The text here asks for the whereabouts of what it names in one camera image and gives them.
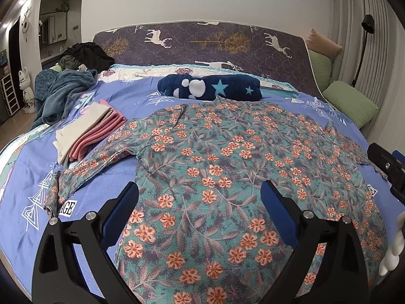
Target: deer print headboard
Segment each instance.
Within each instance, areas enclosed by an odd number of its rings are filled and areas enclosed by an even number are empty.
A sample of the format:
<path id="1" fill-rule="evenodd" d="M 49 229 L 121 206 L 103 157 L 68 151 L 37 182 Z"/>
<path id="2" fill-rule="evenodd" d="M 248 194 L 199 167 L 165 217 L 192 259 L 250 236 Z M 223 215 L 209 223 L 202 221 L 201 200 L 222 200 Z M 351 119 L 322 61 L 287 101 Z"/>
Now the deer print headboard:
<path id="1" fill-rule="evenodd" d="M 288 82 L 324 100 L 301 37 L 217 21 L 133 25 L 100 32 L 94 42 L 117 64 L 197 64 Z"/>

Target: shirt sleeve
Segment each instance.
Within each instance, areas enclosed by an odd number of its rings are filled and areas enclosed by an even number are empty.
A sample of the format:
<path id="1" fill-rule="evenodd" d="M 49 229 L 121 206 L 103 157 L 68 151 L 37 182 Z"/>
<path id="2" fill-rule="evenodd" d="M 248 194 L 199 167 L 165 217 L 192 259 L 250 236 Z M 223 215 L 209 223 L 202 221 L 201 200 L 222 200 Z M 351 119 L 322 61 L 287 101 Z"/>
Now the shirt sleeve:
<path id="1" fill-rule="evenodd" d="M 64 202 L 86 181 L 128 155 L 139 157 L 143 149 L 155 144 L 156 135 L 165 134 L 177 124 L 177 120 L 173 122 L 174 120 L 173 112 L 168 109 L 157 111 L 144 119 L 127 121 L 76 167 L 64 172 L 58 171 L 54 175 L 45 198 L 44 209 L 50 217 L 57 216 Z"/>

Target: blue gripper pad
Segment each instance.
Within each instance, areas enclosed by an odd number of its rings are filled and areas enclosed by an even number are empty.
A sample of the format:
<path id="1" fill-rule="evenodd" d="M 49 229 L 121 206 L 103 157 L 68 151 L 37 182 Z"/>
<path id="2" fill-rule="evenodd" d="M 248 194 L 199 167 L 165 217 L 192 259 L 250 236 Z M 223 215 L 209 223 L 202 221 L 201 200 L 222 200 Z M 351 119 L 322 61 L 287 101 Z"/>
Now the blue gripper pad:
<path id="1" fill-rule="evenodd" d="M 405 156 L 399 153 L 397 150 L 392 152 L 392 156 L 396 158 L 400 163 L 405 163 Z"/>
<path id="2" fill-rule="evenodd" d="M 104 250 L 115 245 L 121 235 L 122 230 L 128 222 L 139 200 L 139 190 L 135 183 L 128 183 L 118 198 L 114 210 L 108 215 L 101 229 L 101 246 Z"/>
<path id="3" fill-rule="evenodd" d="M 291 217 L 274 189 L 267 182 L 262 184 L 260 189 L 262 202 L 284 243 L 290 245 L 293 249 L 296 249 L 299 244 L 297 238 L 298 225 Z"/>

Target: beige pillow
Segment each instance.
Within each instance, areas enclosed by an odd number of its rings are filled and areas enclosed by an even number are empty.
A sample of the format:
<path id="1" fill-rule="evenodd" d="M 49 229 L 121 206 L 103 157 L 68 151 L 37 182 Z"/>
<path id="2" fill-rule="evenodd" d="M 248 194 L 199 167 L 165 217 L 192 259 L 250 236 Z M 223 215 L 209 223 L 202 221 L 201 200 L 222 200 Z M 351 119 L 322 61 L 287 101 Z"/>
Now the beige pillow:
<path id="1" fill-rule="evenodd" d="M 311 30 L 311 34 L 305 41 L 309 50 L 316 51 L 330 59 L 342 49 L 342 46 L 319 34 L 314 29 Z"/>

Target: mattress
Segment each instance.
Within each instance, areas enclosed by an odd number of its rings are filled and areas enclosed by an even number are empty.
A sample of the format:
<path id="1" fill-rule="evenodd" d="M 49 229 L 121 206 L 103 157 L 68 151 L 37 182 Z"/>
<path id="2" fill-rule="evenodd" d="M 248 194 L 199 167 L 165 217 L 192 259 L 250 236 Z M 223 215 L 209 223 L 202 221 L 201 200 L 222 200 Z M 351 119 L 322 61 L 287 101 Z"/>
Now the mattress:
<path id="1" fill-rule="evenodd" d="M 167 72 L 188 69 L 192 75 L 205 75 L 215 72 L 215 68 L 189 65 L 170 66 Z M 121 75 L 124 79 L 115 79 Z M 80 110 L 99 99 L 107 100 L 114 108 L 120 110 L 127 119 L 143 118 L 156 110 L 184 103 L 199 103 L 195 100 L 179 100 L 174 97 L 160 96 L 157 82 L 165 75 L 162 68 L 140 68 L 139 66 L 114 65 L 109 71 L 100 75 L 99 81 L 78 101 L 76 107 L 64 122 L 47 129 L 36 129 L 24 138 L 12 143 L 0 157 L 3 172 L 0 179 L 3 185 L 3 198 L 0 205 L 0 247 L 13 267 L 13 271 L 23 287 L 31 293 L 31 282 L 36 249 L 42 232 L 48 221 L 41 205 L 47 193 L 52 174 L 56 166 L 56 150 L 52 145 L 55 130 L 69 124 L 80 116 Z M 272 80 L 259 77 L 264 86 L 272 87 Z M 285 89 L 272 89 L 264 101 L 272 102 L 292 113 L 300 113 L 313 118 L 320 126 L 333 122 L 339 133 L 350 137 L 364 149 L 368 144 L 356 126 L 343 114 L 329 105 L 305 93 L 291 90 L 285 83 Z M 59 215 L 62 221 L 81 218 L 86 212 L 98 211 L 104 202 L 116 197 L 121 189 L 133 181 L 137 161 L 128 157 L 106 168 L 90 183 L 80 188 L 70 198 L 74 202 L 66 216 Z M 379 207 L 381 217 L 387 230 L 388 243 L 394 236 L 395 215 L 404 210 L 390 194 L 390 184 L 383 180 L 371 166 L 358 166 L 364 180 L 374 190 L 374 200 Z M 114 261 L 119 243 L 108 249 Z M 87 266 L 80 246 L 75 246 L 76 254 L 89 289 L 102 295 Z M 371 272 L 373 282 L 377 280 L 377 271 Z"/>

